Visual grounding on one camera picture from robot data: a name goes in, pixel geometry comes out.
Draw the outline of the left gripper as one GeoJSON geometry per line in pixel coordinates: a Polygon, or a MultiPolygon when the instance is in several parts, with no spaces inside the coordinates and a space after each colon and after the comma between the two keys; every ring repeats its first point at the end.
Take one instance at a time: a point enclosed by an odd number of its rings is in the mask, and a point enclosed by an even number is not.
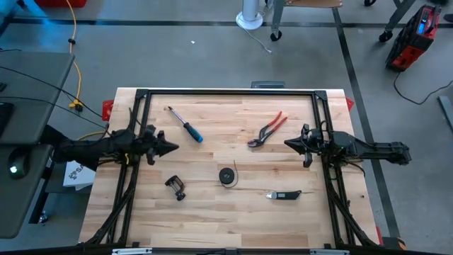
{"type": "Polygon", "coordinates": [[[178,144],[163,140],[163,138],[164,132],[162,130],[157,131],[154,125],[146,126],[142,136],[142,146],[146,154],[148,165],[155,164],[155,157],[162,157],[179,148],[178,144]]]}

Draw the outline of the red tool case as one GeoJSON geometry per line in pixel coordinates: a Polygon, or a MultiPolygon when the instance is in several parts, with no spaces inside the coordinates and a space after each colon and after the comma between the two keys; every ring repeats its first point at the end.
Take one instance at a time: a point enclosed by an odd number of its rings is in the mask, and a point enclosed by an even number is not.
{"type": "Polygon", "coordinates": [[[386,68],[404,72],[432,45],[438,29],[441,7],[424,5],[396,37],[386,59],[386,68]]]}

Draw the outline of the red-handled pliers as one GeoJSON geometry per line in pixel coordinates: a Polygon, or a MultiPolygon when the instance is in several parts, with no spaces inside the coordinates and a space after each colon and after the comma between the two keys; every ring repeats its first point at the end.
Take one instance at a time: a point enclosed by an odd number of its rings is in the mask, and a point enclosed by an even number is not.
{"type": "Polygon", "coordinates": [[[282,111],[280,111],[275,118],[270,121],[267,125],[262,127],[259,131],[258,138],[248,141],[247,145],[250,148],[260,147],[265,141],[276,131],[278,130],[287,120],[287,117],[280,118],[282,111]]]}

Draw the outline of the black desk leg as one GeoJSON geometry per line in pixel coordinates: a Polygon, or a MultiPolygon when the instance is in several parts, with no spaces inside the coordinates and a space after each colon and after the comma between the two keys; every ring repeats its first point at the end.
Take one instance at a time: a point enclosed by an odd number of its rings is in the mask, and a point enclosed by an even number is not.
{"type": "Polygon", "coordinates": [[[42,179],[44,180],[44,182],[40,188],[38,198],[35,202],[32,213],[29,217],[28,221],[29,224],[40,224],[46,223],[48,221],[48,215],[44,210],[44,206],[49,195],[49,193],[46,191],[46,188],[49,183],[54,167],[55,163],[50,159],[42,173],[42,179]]]}

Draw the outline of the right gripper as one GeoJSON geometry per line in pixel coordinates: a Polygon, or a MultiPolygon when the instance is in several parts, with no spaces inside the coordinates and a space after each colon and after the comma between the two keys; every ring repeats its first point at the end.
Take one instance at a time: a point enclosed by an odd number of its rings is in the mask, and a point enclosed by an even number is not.
{"type": "Polygon", "coordinates": [[[332,163],[329,162],[328,157],[326,156],[328,141],[323,138],[324,133],[331,139],[333,131],[328,129],[328,125],[326,125],[325,130],[323,130],[322,127],[310,129],[309,125],[305,123],[301,130],[302,136],[300,135],[296,138],[285,140],[284,143],[299,155],[304,154],[305,160],[303,162],[303,167],[311,166],[313,162],[313,153],[321,157],[323,165],[331,167],[332,163]]]}

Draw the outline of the red plastic bin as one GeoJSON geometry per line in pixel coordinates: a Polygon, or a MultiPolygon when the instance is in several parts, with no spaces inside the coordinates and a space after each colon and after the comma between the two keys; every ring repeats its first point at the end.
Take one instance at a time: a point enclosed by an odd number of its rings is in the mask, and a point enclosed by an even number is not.
{"type": "Polygon", "coordinates": [[[87,0],[33,0],[39,7],[60,8],[69,7],[82,8],[87,0]]]}

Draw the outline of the blue-handled screwdriver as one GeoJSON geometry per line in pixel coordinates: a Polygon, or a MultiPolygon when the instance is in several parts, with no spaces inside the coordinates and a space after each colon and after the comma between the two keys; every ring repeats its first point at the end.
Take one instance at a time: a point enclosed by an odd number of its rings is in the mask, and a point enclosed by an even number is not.
{"type": "Polygon", "coordinates": [[[185,130],[189,133],[189,135],[196,141],[201,143],[203,141],[202,135],[189,123],[186,122],[171,106],[168,107],[168,109],[174,114],[179,121],[182,122],[183,127],[185,130]]]}

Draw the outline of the grey cart leg with caster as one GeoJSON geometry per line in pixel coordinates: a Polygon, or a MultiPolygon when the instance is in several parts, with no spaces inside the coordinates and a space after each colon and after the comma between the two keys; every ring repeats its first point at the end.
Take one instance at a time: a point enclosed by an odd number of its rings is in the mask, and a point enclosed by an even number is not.
{"type": "Polygon", "coordinates": [[[383,33],[379,36],[379,42],[385,43],[393,36],[393,29],[404,17],[410,7],[416,0],[392,0],[396,6],[396,10],[391,15],[389,22],[385,25],[383,33]]]}
{"type": "Polygon", "coordinates": [[[285,0],[268,0],[268,6],[273,9],[270,39],[273,42],[276,42],[282,37],[282,32],[280,31],[280,21],[282,18],[283,8],[285,6],[285,0]]]}

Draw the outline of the wooden cart top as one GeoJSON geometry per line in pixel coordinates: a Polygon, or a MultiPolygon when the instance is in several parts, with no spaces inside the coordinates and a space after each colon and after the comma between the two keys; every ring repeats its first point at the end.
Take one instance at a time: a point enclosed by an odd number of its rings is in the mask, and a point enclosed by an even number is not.
{"type": "Polygon", "coordinates": [[[285,0],[286,6],[307,8],[338,8],[343,6],[343,0],[285,0]]]}

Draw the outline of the black wire spool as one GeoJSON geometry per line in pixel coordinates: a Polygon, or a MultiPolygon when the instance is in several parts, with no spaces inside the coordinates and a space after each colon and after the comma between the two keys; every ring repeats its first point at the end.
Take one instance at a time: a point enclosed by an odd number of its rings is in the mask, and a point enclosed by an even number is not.
{"type": "Polygon", "coordinates": [[[231,168],[223,168],[219,172],[219,180],[222,184],[229,185],[235,179],[235,173],[231,168]]]}

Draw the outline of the black angled support beam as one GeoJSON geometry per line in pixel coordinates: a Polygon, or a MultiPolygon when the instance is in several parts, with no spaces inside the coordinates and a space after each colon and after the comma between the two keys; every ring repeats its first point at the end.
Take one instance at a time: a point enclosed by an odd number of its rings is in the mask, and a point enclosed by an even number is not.
{"type": "Polygon", "coordinates": [[[70,141],[70,139],[66,135],[50,125],[45,126],[39,139],[40,144],[51,145],[57,157],[62,157],[64,155],[66,152],[64,150],[64,145],[65,142],[68,141],[70,141]]]}

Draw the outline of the black C-clamp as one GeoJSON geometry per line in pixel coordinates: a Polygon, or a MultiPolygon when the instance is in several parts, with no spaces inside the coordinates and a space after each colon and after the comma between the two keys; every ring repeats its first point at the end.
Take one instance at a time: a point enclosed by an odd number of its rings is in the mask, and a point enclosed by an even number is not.
{"type": "Polygon", "coordinates": [[[165,182],[165,185],[171,187],[174,190],[177,201],[182,201],[185,198],[185,185],[177,175],[170,177],[165,182]]]}

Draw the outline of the black computer mouse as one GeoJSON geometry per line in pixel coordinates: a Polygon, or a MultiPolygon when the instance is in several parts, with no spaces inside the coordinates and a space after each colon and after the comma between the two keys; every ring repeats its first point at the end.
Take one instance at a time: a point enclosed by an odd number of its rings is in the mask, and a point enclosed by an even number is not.
{"type": "Polygon", "coordinates": [[[30,150],[26,147],[14,149],[8,157],[8,173],[12,179],[25,177],[30,168],[30,150]]]}

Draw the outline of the black utility knife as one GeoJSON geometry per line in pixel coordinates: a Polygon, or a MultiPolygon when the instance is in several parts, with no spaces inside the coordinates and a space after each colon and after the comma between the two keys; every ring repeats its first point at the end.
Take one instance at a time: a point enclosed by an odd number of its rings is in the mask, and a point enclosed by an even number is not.
{"type": "Polygon", "coordinates": [[[298,191],[272,191],[265,194],[267,199],[271,200],[297,200],[302,194],[301,190],[298,191]]]}

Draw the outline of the black crossbar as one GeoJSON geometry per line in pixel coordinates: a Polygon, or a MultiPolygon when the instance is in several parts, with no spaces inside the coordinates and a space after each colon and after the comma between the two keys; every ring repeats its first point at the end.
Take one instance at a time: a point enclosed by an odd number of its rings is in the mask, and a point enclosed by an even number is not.
{"type": "MultiPolygon", "coordinates": [[[[44,249],[25,249],[15,251],[0,251],[0,255],[111,255],[113,249],[146,248],[125,247],[119,244],[84,244],[74,246],[61,246],[44,249]]],[[[310,249],[196,249],[196,248],[152,248],[150,255],[309,255],[310,249]]],[[[423,251],[409,251],[398,249],[385,249],[381,246],[350,246],[342,245],[338,250],[347,250],[350,255],[445,255],[423,251]]]]}

